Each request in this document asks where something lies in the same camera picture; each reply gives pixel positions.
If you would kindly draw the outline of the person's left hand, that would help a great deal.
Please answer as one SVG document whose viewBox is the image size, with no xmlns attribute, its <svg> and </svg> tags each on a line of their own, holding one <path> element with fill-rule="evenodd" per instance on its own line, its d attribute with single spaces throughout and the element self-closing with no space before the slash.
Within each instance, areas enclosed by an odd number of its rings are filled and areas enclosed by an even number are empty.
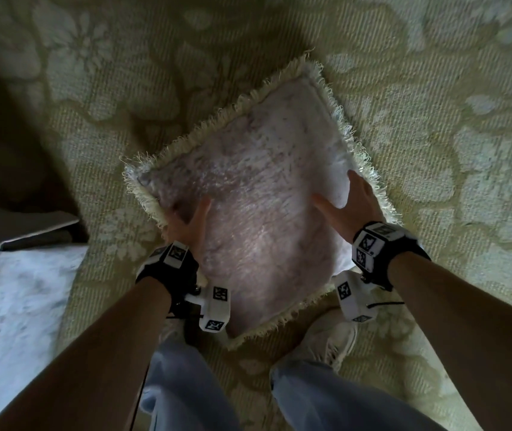
<svg viewBox="0 0 512 431">
<path fill-rule="evenodd" d="M 167 243 L 178 241 L 181 244 L 188 246 L 194 259 L 198 263 L 202 263 L 205 240 L 201 247 L 193 246 L 193 216 L 188 222 L 186 222 L 179 216 L 175 209 L 167 210 L 165 213 L 167 222 L 165 239 Z"/>
</svg>

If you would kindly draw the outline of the person's left white shoe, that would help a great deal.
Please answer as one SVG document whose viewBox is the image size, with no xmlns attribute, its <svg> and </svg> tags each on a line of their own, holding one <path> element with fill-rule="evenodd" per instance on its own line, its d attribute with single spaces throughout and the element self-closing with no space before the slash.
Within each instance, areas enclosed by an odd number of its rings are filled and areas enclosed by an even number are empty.
<svg viewBox="0 0 512 431">
<path fill-rule="evenodd" d="M 159 335 L 159 344 L 165 343 L 166 341 L 185 343 L 185 325 L 185 319 L 166 318 Z"/>
</svg>

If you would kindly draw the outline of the beige floral patterned rug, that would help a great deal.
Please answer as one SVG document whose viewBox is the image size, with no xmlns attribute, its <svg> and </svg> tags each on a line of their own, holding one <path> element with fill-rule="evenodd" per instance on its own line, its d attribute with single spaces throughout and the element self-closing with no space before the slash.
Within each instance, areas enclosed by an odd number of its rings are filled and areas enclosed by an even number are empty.
<svg viewBox="0 0 512 431">
<path fill-rule="evenodd" d="M 61 351 L 130 288 L 160 228 L 125 164 L 304 54 L 432 260 L 512 305 L 512 0 L 0 0 L 0 205 L 89 235 Z M 228 349 L 192 330 L 242 431 L 291 431 L 272 363 L 332 289 Z"/>
</svg>

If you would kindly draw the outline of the person's white shoe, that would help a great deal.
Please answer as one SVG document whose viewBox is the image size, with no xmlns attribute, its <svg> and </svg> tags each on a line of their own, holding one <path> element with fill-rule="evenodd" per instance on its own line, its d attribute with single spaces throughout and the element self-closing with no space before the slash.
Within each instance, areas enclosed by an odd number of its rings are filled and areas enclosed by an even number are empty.
<svg viewBox="0 0 512 431">
<path fill-rule="evenodd" d="M 159 335 L 159 344 L 165 343 L 166 341 L 185 343 L 185 325 L 185 319 L 166 318 Z"/>
<path fill-rule="evenodd" d="M 340 309 L 331 309 L 310 325 L 288 358 L 324 364 L 339 373 L 354 348 L 357 335 L 358 323 L 346 320 Z"/>
</svg>

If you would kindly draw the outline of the person's left forearm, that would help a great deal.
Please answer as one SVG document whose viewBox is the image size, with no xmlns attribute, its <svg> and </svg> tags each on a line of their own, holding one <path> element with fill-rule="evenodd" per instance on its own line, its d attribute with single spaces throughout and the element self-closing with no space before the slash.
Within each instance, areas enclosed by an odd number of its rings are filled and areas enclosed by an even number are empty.
<svg viewBox="0 0 512 431">
<path fill-rule="evenodd" d="M 0 413 L 0 431 L 126 431 L 171 306 L 146 277 Z"/>
</svg>

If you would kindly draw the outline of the person's right leg in jeans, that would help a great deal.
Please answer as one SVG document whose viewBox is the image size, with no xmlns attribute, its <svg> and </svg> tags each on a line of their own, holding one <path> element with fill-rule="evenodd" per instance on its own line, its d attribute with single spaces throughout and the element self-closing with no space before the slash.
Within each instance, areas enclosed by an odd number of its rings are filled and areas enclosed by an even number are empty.
<svg viewBox="0 0 512 431">
<path fill-rule="evenodd" d="M 288 359 L 269 379 L 294 431 L 447 431 L 406 402 L 346 380 L 321 362 Z"/>
</svg>

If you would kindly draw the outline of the person's right forearm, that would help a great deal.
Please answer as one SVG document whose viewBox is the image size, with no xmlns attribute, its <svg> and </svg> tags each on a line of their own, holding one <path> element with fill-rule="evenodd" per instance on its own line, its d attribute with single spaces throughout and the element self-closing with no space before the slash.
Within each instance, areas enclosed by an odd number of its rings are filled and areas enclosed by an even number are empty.
<svg viewBox="0 0 512 431">
<path fill-rule="evenodd" d="M 484 431 L 512 431 L 512 306 L 411 252 L 388 277 Z"/>
</svg>

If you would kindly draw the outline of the white fabric cover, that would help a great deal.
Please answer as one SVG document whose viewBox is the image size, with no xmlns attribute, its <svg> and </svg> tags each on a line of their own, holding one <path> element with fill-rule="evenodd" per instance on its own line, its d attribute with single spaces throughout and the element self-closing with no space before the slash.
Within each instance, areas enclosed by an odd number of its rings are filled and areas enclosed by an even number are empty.
<svg viewBox="0 0 512 431">
<path fill-rule="evenodd" d="M 0 251 L 0 412 L 52 361 L 88 246 Z"/>
</svg>

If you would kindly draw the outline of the person's left leg in jeans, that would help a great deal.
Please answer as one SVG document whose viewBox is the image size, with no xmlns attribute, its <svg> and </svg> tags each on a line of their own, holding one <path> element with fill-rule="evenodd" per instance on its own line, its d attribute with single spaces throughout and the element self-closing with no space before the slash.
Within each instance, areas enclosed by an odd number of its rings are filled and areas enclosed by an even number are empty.
<svg viewBox="0 0 512 431">
<path fill-rule="evenodd" d="M 149 431 L 242 431 L 203 356 L 186 342 L 157 346 L 139 408 L 151 416 Z"/>
</svg>

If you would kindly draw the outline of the white fringed fluffy cushion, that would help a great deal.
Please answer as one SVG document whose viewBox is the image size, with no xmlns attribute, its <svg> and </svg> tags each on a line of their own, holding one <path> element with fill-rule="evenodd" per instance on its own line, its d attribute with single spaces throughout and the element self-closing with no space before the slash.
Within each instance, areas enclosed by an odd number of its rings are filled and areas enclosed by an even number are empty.
<svg viewBox="0 0 512 431">
<path fill-rule="evenodd" d="M 310 203 L 346 203 L 346 172 L 373 188 L 385 219 L 400 223 L 343 108 L 307 54 L 219 109 L 154 155 L 127 161 L 128 191 L 166 232 L 166 211 L 189 218 L 212 199 L 199 281 L 231 292 L 216 338 L 228 349 L 278 328 L 331 291 L 351 246 Z"/>
</svg>

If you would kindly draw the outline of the person's right white shoe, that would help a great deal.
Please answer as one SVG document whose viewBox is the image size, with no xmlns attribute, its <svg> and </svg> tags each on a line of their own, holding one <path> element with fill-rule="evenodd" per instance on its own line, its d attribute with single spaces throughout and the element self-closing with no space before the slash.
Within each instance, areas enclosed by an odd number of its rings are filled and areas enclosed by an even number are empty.
<svg viewBox="0 0 512 431">
<path fill-rule="evenodd" d="M 346 320 L 340 309 L 331 309 L 310 325 L 288 358 L 324 364 L 339 373 L 354 348 L 357 335 L 358 323 Z"/>
</svg>

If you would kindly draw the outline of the person's right hand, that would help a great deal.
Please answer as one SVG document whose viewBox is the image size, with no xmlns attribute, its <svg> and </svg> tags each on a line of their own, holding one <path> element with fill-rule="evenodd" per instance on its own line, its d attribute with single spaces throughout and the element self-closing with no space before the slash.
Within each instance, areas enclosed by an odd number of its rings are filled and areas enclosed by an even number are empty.
<svg viewBox="0 0 512 431">
<path fill-rule="evenodd" d="M 369 222 L 385 222 L 371 185 L 357 172 L 347 171 L 349 190 L 346 204 L 346 229 L 334 229 L 340 237 L 353 244 L 356 234 Z"/>
</svg>

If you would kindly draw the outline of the person's leg in jeans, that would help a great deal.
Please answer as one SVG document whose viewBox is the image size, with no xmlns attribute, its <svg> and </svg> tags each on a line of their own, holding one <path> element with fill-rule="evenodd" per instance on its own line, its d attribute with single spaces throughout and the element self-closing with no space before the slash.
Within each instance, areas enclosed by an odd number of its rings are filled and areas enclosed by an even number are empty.
<svg viewBox="0 0 512 431">
<path fill-rule="evenodd" d="M 186 342 L 157 346 L 139 408 L 151 416 L 149 431 L 242 431 L 203 356 Z"/>
<path fill-rule="evenodd" d="M 346 380 L 321 362 L 288 359 L 269 379 L 294 431 L 447 431 L 406 402 Z"/>
</svg>

